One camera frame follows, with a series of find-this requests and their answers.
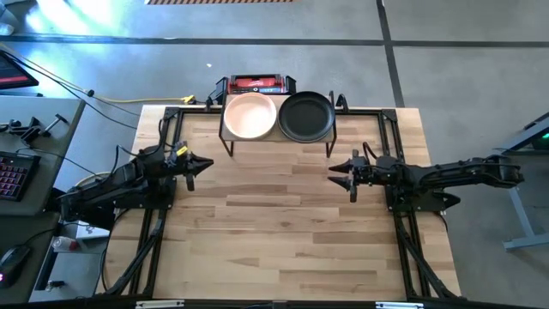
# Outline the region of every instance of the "pink bowl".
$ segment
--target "pink bowl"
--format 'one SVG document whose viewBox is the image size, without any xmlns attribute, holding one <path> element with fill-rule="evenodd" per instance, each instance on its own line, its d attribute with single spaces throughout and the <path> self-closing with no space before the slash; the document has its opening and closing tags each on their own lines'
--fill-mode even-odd
<svg viewBox="0 0 549 309">
<path fill-rule="evenodd" d="M 267 95 L 241 94 L 225 107 L 223 122 L 234 136 L 257 139 L 266 136 L 275 126 L 276 106 Z"/>
</svg>

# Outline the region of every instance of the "red backlit keyboard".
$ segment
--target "red backlit keyboard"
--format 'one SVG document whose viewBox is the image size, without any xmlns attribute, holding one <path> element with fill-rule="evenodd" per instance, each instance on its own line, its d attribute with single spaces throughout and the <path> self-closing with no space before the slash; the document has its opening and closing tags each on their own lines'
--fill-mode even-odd
<svg viewBox="0 0 549 309">
<path fill-rule="evenodd" d="M 37 155 L 0 151 L 0 199 L 19 202 L 39 162 Z"/>
</svg>

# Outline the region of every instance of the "orange and black stripe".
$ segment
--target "orange and black stripe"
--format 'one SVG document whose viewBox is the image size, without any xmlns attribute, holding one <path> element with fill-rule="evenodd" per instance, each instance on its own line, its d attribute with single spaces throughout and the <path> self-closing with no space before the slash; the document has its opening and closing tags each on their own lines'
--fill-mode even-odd
<svg viewBox="0 0 549 309">
<path fill-rule="evenodd" d="M 291 3 L 296 0 L 148 0 L 147 4 Z"/>
</svg>

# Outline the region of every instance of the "wooden tabletop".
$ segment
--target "wooden tabletop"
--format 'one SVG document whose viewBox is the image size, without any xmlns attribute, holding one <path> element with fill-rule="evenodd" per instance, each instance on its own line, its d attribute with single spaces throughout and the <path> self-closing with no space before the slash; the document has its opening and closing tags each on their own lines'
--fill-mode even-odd
<svg viewBox="0 0 549 309">
<path fill-rule="evenodd" d="M 143 107 L 134 151 L 158 142 L 165 107 Z M 418 109 L 397 109 L 397 115 L 407 163 L 429 165 Z M 346 161 L 363 141 L 381 154 L 374 118 L 337 116 L 337 143 L 327 159 L 324 144 L 294 142 L 236 142 L 231 158 L 218 138 L 219 117 L 184 116 L 182 140 L 215 163 L 198 176 L 193 192 L 178 178 L 155 298 L 405 299 L 383 188 L 360 186 L 358 202 L 350 203 L 348 193 L 326 179 L 332 173 L 327 167 Z M 142 216 L 143 210 L 132 209 L 113 231 L 106 254 L 109 286 L 136 254 Z M 426 260 L 460 294 L 443 222 L 418 213 L 418 223 Z"/>
</svg>

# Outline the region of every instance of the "computer mouse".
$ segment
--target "computer mouse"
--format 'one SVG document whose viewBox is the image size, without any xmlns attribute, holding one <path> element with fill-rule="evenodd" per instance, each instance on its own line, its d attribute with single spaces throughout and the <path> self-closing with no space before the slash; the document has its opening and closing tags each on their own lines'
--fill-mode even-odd
<svg viewBox="0 0 549 309">
<path fill-rule="evenodd" d="M 16 245 L 3 254 L 0 259 L 0 288 L 9 288 L 17 281 L 30 252 L 28 245 Z"/>
</svg>

